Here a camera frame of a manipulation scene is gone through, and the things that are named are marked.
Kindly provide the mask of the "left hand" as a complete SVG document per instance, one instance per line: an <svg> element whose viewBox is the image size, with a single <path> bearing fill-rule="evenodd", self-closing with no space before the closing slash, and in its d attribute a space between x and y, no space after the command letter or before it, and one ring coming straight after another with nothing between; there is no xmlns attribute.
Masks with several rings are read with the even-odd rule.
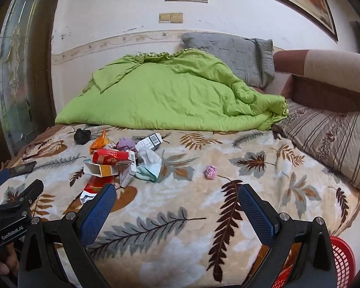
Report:
<svg viewBox="0 0 360 288"><path fill-rule="evenodd" d="M0 275L18 275L19 262L14 248L11 243L7 246L0 247Z"/></svg>

